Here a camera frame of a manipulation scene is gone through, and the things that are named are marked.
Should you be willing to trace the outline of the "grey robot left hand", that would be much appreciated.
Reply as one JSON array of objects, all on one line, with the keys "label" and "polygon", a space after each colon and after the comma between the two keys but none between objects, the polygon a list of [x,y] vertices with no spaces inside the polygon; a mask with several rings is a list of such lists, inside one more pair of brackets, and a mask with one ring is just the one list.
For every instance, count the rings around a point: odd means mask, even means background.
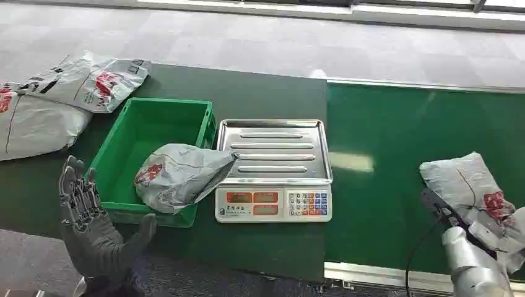
[{"label": "grey robot left hand", "polygon": [[95,174],[82,160],[72,155],[66,159],[58,183],[61,233],[81,275],[121,283],[154,237],[156,216],[144,215],[138,231],[124,239],[102,207]]}]

